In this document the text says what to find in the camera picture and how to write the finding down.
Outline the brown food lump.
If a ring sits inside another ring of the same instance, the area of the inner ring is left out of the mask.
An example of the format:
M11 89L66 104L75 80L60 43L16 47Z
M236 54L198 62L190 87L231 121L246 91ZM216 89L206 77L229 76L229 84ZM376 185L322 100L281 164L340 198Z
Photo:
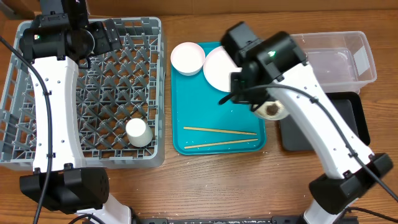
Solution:
M275 116L278 112L279 112L279 106L276 103L273 103L266 107L266 113L269 116Z

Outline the white plastic cup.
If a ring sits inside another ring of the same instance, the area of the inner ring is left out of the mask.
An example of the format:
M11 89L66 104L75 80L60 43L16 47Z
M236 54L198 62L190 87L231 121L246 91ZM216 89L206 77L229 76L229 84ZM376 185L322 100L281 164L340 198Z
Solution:
M136 147L147 146L153 138L151 128L140 118L133 118L127 122L126 134L129 142Z

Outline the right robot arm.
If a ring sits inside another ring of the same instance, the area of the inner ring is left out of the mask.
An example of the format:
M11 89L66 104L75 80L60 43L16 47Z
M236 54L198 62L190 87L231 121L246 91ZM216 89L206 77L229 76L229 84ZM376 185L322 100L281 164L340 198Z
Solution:
M346 124L315 77L303 50L278 32L260 39L244 22L230 27L221 45L240 68L231 74L225 101L252 112L278 100L314 148L324 174L309 185L313 202L299 223L336 223L392 169L386 153L374 153Z

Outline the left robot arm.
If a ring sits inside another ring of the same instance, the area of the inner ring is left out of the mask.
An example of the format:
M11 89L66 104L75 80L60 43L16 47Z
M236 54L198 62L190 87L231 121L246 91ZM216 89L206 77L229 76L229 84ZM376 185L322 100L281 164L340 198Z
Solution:
M85 1L41 1L40 8L19 41L37 126L33 173L20 178L21 192L75 220L135 223L132 209L110 194L105 169L87 166L77 122L79 63L121 48L114 22L90 22Z

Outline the grey dishwasher rack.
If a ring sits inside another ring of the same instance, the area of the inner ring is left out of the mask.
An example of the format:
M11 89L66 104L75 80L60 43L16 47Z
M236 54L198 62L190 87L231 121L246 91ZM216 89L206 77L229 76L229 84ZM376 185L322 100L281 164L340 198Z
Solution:
M161 166L165 159L164 81L166 39L156 17L117 18L122 43L82 63L76 107L81 149L90 167L130 169ZM133 146L130 119L143 119L152 141ZM27 67L12 56L1 97L1 165L31 170L36 147L34 88Z

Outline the black waste tray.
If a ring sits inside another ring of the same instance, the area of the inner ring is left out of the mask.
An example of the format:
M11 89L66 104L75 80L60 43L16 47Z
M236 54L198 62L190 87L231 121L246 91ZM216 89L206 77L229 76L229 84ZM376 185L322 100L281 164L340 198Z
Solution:
M365 145L370 145L368 126L359 95L355 92L326 94L351 130ZM288 152L313 151L313 147L291 116L280 120L282 148Z

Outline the pink round plate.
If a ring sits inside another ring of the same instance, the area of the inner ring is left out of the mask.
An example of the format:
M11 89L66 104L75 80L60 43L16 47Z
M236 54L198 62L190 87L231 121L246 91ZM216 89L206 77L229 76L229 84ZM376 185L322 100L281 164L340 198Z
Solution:
M241 70L242 68L236 66L222 46L213 49L203 64L203 73L207 82L217 90L227 93L231 91L231 74Z

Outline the lower wooden chopstick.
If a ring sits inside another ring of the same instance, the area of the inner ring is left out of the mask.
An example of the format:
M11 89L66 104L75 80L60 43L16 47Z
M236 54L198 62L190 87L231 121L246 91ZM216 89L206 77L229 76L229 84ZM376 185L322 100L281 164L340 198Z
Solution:
M225 142L214 142L214 143L208 143L208 144L197 144L197 145L192 145L192 146L185 146L184 149L193 149L193 148L210 147L210 146L221 146L221 145L227 145L227 144L238 144L238 143L244 143L244 142L253 142L253 141L257 141L257 140L258 139L242 139L242 140L225 141Z

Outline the wooden chopstick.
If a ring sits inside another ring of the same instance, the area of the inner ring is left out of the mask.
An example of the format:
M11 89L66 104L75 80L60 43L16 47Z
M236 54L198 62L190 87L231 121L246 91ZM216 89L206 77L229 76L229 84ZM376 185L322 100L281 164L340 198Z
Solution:
M227 129L213 129L213 128L198 128L198 127L189 127L185 126L183 129L192 130L192 131L204 131L204 132L212 132L212 133L226 133L226 134L242 134L242 135L252 135L256 136L256 133L246 132L246 131L235 131L235 130L227 130Z
M258 139L242 139L242 140L225 141L225 142L214 142L214 143L208 143L208 144L197 144L197 145L192 145L192 146L185 146L184 149L193 149L193 148L210 147L210 146L221 146L221 145L227 145L227 144L238 144L238 143L244 143L244 142L253 142L253 141L257 141L257 140Z

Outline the teal serving tray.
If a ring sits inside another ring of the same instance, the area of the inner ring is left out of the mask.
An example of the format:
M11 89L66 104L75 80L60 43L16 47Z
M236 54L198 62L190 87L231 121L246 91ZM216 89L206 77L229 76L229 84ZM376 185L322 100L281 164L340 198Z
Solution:
M213 49L219 47L220 43L205 42L198 45L203 48L205 56L207 56ZM248 105L234 104L230 101L219 105L220 99L228 93L217 90L207 82L203 73L203 66L197 74L192 76L182 75L171 66L170 74L173 144L179 153L192 156L251 152L258 151L265 145L267 138L264 120L250 112ZM246 131L257 135L192 131L183 129L185 126ZM242 139L258 140L184 149L185 146Z

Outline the pink empty bowl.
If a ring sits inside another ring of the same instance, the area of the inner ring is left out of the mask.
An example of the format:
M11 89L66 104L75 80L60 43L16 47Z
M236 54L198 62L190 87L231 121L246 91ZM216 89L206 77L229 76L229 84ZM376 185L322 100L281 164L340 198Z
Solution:
M205 51L198 44L183 42L173 49L170 61L179 73L192 76L201 70L205 57Z

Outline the upper wooden chopstick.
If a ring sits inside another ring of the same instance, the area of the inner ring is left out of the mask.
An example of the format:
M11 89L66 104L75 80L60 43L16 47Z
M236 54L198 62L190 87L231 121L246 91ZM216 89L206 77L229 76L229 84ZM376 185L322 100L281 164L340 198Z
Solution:
M192 130L192 131L204 131L204 132L212 132L212 133L226 133L226 134L242 134L242 135L252 135L256 136L256 133L246 132L246 131L235 131L235 130L227 130L227 129L213 129L213 128L198 128L198 127L189 127L185 126L183 129Z

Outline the clear plastic bin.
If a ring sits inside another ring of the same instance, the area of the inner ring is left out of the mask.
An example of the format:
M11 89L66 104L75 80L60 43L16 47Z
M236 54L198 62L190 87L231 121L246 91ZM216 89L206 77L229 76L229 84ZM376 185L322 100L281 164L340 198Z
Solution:
M326 93L359 93L362 87L377 79L373 54L364 32L293 34L292 38L306 53Z

